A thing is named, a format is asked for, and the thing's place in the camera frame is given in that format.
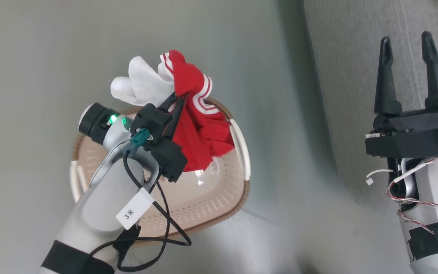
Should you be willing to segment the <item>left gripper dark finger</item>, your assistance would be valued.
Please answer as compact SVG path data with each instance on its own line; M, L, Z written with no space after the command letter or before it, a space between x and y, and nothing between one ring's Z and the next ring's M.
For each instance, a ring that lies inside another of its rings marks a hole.
M166 98L164 102L159 105L160 111L165 113L172 112L177 105L177 99L178 97L175 92L170 94L168 98Z
M167 130L165 132L165 138L173 138L179 123L179 119L181 117L181 113L184 109L184 105L187 101L187 95L182 95L180 97L177 97L176 95L174 95L174 97L172 97L175 100L175 107L173 108L172 111L169 111L169 114L171 114L172 116L172 121L169 123L169 125L167 126Z

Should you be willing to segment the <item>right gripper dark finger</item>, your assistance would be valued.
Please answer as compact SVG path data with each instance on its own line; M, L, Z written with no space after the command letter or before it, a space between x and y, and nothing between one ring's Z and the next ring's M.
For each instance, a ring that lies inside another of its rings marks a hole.
M396 116L402 112L402 105L396 98L392 73L393 52L389 36L381 40L379 49L378 75L376 82L374 113L382 116Z
M425 109L438 111L438 51L428 31L421 35L421 49L427 71L428 96L425 99Z

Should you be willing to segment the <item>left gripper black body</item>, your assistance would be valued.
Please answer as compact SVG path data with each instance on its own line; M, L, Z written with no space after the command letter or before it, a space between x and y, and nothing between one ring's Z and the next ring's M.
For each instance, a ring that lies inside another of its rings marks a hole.
M177 182L187 164L182 147L165 138L167 126L172 121L169 113L160 111L153 104L146 104L135 116L131 126L131 143L149 151L161 169L161 174L169 182Z

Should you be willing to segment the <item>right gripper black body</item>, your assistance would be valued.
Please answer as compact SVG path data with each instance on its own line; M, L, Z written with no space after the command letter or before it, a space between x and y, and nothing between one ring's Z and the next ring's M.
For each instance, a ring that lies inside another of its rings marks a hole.
M385 158L438 157L438 127L368 138L365 150Z

